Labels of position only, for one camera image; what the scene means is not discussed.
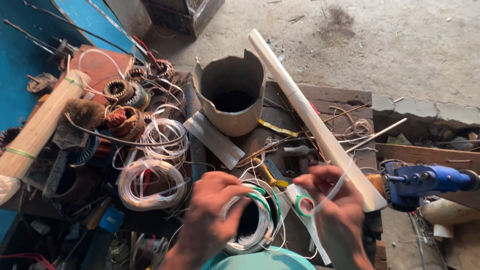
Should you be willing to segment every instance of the dust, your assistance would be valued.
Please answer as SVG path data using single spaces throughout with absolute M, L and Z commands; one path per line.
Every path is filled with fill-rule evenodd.
M 352 30 L 355 20 L 340 6 L 334 5 L 327 8 L 326 22 L 320 26 L 320 38 L 327 44 L 341 45 L 355 36 Z

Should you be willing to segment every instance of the white wire bundle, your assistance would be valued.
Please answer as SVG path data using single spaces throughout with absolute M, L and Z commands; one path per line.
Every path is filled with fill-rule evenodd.
M 143 186 L 144 173 L 150 169 L 159 179 L 164 175 L 175 185 L 172 188 L 149 196 L 144 196 Z M 140 186 L 139 194 L 132 191 L 132 183 L 134 183 L 135 193 L 137 186 Z M 139 159 L 127 165 L 120 175 L 119 196 L 125 207 L 134 211 L 148 211 L 151 209 L 165 209 L 179 204 L 186 193 L 186 186 L 183 176 L 172 164 L 162 160 L 149 160 L 146 158 Z
M 178 109 L 178 107 L 171 104 L 160 105 L 156 111 L 152 114 L 152 122 L 145 127 L 145 132 L 139 138 L 140 143 L 161 143 L 168 142 L 168 135 L 165 135 L 167 131 L 174 134 L 174 138 L 183 138 L 177 143 L 171 145 L 158 146 L 158 147 L 138 147 L 145 152 L 146 157 L 155 160 L 172 160 L 175 163 L 175 168 L 180 168 L 187 158 L 187 150 L 189 149 L 188 136 L 185 135 L 187 129 L 182 123 L 168 119 L 159 118 L 155 115 L 160 114 L 163 107 L 172 107 Z M 160 127 L 163 126 L 163 133 L 160 132 Z
M 243 183 L 242 185 L 251 188 L 256 187 L 255 185 L 247 183 Z M 272 218 L 270 217 L 270 207 L 267 208 L 265 206 L 268 206 L 268 203 L 266 203 L 266 199 L 259 191 L 253 189 L 252 193 L 256 194 L 257 197 L 264 200 L 265 203 L 264 204 L 260 200 L 251 197 L 251 199 L 258 207 L 258 226 L 253 234 L 241 235 L 238 240 L 236 239 L 236 237 L 233 237 L 232 239 L 230 239 L 230 241 L 228 241 L 224 249 L 232 254 L 249 254 L 257 252 L 262 249 L 263 246 L 266 246 L 273 241 L 274 223 L 272 221 Z M 240 199 L 241 197 L 235 196 L 230 201 L 228 201 L 228 203 L 222 208 L 222 210 L 220 211 L 220 217 L 223 220 L 227 219 L 230 209 Z

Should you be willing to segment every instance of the wooden stick bundle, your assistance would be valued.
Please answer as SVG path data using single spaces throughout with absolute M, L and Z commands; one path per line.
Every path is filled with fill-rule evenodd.
M 12 152 L 0 157 L 0 175 L 21 179 L 33 162 L 29 156 L 36 157 L 50 140 L 57 128 L 60 114 L 67 101 L 79 98 L 83 92 L 82 83 L 89 83 L 90 77 L 78 70 L 70 70 L 20 134 L 10 144 Z

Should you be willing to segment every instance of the metal cylinder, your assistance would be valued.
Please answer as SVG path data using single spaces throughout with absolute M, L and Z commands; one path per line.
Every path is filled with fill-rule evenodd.
M 195 93 L 210 123 L 226 136 L 252 131 L 262 115 L 265 66 L 256 54 L 228 56 L 193 69 Z

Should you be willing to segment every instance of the hand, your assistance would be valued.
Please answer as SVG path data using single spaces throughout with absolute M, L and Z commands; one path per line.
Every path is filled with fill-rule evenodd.
M 232 208 L 227 220 L 220 219 L 222 207 L 234 196 L 252 189 L 225 172 L 207 172 L 194 184 L 177 244 L 168 252 L 160 269 L 200 269 L 237 234 L 240 217 L 250 199 L 244 197 Z
M 373 269 L 363 249 L 361 228 L 364 219 L 362 194 L 350 181 L 345 181 L 332 201 L 326 195 L 343 172 L 336 166 L 318 165 L 309 168 L 293 183 L 305 189 L 322 208 L 315 213 L 318 237 L 335 269 Z

